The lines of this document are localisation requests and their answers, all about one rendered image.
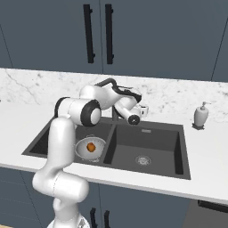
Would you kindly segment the black double sink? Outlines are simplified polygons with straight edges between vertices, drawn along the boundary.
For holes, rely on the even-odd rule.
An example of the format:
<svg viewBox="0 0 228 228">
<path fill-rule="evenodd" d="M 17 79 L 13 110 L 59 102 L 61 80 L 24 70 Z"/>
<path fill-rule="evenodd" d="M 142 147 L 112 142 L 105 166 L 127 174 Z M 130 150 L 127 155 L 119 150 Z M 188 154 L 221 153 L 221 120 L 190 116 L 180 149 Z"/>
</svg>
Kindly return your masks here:
<svg viewBox="0 0 228 228">
<path fill-rule="evenodd" d="M 50 124 L 47 124 L 24 151 L 27 156 L 47 158 L 52 161 L 70 159 L 74 163 L 133 171 L 150 175 L 161 175 L 189 180 L 191 178 L 183 126 L 142 121 L 131 126 L 123 119 L 113 121 L 101 118 L 94 127 L 76 127 L 76 140 L 93 134 L 106 144 L 97 161 L 85 161 L 75 152 L 61 153 L 48 148 Z M 151 163 L 140 166 L 137 156 L 148 156 Z"/>
</svg>

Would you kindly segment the dark blue drawer stack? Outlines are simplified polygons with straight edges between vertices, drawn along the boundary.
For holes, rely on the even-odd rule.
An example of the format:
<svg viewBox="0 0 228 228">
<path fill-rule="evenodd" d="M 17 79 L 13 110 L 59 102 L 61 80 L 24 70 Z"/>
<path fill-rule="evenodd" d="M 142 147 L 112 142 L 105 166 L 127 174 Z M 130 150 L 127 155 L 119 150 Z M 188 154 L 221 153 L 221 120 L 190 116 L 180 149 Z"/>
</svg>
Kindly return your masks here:
<svg viewBox="0 0 228 228">
<path fill-rule="evenodd" d="M 20 171 L 0 167 L 0 224 L 42 228 Z"/>
</svg>

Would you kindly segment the white metal colander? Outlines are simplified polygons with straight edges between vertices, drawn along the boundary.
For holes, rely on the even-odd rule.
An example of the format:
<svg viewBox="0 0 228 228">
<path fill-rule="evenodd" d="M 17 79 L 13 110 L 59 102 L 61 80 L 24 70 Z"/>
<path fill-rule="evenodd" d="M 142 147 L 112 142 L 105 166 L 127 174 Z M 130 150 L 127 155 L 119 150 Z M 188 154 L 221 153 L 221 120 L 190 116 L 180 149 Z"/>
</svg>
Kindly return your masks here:
<svg viewBox="0 0 228 228">
<path fill-rule="evenodd" d="M 86 146 L 88 143 L 93 143 L 95 145 L 96 149 L 94 152 L 89 152 L 87 150 Z M 76 143 L 75 153 L 82 160 L 97 161 L 102 155 L 105 144 L 106 142 L 102 138 L 90 134 Z"/>
</svg>

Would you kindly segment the black gooseneck faucet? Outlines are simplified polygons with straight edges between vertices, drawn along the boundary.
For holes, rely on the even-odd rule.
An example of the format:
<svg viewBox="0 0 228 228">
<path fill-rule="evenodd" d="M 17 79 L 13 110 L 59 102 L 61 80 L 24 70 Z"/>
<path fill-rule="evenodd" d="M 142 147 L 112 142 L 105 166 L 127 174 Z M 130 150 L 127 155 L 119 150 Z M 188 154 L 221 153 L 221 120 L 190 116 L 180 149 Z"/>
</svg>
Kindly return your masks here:
<svg viewBox="0 0 228 228">
<path fill-rule="evenodd" d="M 100 82 L 100 83 L 95 84 L 95 86 L 103 87 L 103 86 L 105 86 L 105 85 L 107 85 L 107 84 L 109 84 L 109 83 L 112 83 L 112 85 L 113 85 L 114 87 L 117 87 L 117 82 L 116 82 L 116 80 L 113 79 L 113 78 L 111 78 L 111 77 L 110 77 L 110 78 L 107 78 L 107 79 L 105 79 L 105 80 L 103 80 L 103 81 Z M 115 111 L 113 105 L 112 105 L 112 120 L 113 120 L 113 121 L 118 121 L 118 114 L 117 114 L 117 112 Z"/>
</svg>

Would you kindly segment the grey dishwasher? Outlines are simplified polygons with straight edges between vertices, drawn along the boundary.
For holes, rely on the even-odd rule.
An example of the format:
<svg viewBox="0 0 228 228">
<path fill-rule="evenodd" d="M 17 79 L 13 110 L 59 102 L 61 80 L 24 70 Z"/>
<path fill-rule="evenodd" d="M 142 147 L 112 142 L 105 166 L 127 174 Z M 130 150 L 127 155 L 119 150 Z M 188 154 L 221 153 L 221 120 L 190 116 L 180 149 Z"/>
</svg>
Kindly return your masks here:
<svg viewBox="0 0 228 228">
<path fill-rule="evenodd" d="M 183 228 L 228 228 L 228 213 L 199 207 L 198 201 L 191 201 Z"/>
</svg>

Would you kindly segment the dark blue base cupboard door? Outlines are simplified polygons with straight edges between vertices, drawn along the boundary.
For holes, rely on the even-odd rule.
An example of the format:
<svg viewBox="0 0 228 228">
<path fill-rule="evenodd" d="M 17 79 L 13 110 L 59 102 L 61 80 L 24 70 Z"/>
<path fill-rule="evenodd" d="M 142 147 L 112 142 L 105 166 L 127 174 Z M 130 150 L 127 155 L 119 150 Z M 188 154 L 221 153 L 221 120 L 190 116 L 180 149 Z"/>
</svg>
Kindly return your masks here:
<svg viewBox="0 0 228 228">
<path fill-rule="evenodd" d="M 186 198 L 100 184 L 101 209 L 110 211 L 110 228 L 182 228 Z"/>
<path fill-rule="evenodd" d="M 41 227 L 46 228 L 47 225 L 54 219 L 53 197 L 46 196 L 33 188 L 32 179 L 34 173 L 21 171 L 20 174 L 27 186 L 29 196 L 41 222 Z M 97 228 L 102 228 L 99 186 L 97 183 L 89 183 L 89 193 L 86 199 L 78 204 L 79 212 L 89 222 L 89 224 L 92 222 L 90 216 L 92 208 L 95 209 L 94 219 L 97 224 Z"/>
</svg>

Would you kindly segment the silver sink drain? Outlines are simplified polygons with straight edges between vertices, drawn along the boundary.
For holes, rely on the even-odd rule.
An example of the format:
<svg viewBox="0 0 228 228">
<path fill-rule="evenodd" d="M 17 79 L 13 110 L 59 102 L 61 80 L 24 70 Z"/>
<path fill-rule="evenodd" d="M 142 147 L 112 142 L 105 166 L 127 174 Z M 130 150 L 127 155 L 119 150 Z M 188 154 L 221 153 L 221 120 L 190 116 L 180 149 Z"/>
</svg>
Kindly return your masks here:
<svg viewBox="0 0 228 228">
<path fill-rule="evenodd" d="M 148 166 L 151 163 L 151 158 L 148 156 L 137 156 L 135 162 L 140 166 Z"/>
</svg>

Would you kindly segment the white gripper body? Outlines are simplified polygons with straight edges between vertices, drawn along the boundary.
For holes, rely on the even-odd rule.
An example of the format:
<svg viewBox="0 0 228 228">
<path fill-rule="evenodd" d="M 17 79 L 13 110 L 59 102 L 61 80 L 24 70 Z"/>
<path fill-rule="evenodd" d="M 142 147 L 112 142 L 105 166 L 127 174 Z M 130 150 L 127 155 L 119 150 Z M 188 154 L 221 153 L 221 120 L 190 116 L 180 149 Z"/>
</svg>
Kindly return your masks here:
<svg viewBox="0 0 228 228">
<path fill-rule="evenodd" d="M 149 112 L 149 107 L 147 105 L 140 105 L 141 114 L 143 117 L 146 117 Z"/>
</svg>

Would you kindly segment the white soap dispenser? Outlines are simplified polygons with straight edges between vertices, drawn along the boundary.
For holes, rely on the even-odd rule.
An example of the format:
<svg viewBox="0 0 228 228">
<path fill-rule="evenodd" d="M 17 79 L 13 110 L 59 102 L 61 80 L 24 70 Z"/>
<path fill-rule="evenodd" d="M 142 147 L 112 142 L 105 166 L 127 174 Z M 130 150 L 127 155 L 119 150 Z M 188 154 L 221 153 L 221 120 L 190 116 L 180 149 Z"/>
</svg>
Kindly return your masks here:
<svg viewBox="0 0 228 228">
<path fill-rule="evenodd" d="M 204 124 L 208 119 L 208 108 L 206 107 L 208 103 L 203 102 L 195 111 L 193 116 L 192 126 L 198 130 L 204 128 Z"/>
</svg>

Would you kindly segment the dark blue wall cupboard door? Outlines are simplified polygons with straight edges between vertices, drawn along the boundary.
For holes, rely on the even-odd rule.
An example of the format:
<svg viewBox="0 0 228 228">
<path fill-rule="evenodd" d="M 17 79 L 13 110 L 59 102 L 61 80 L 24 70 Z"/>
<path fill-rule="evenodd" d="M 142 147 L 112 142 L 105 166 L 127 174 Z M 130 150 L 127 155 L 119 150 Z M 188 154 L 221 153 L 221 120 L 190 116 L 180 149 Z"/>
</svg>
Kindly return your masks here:
<svg viewBox="0 0 228 228">
<path fill-rule="evenodd" d="M 228 0 L 100 0 L 109 75 L 209 81 L 228 19 Z"/>
<path fill-rule="evenodd" d="M 3 31 L 0 25 L 0 68 L 11 68 L 12 63 L 10 60 L 7 46 L 4 40 Z"/>
<path fill-rule="evenodd" d="M 93 63 L 87 60 L 84 4 L 93 10 Z M 15 69 L 102 72 L 99 0 L 0 0 L 0 25 Z"/>
<path fill-rule="evenodd" d="M 224 38 L 212 80 L 216 82 L 228 83 L 228 26 L 224 32 Z"/>
</svg>

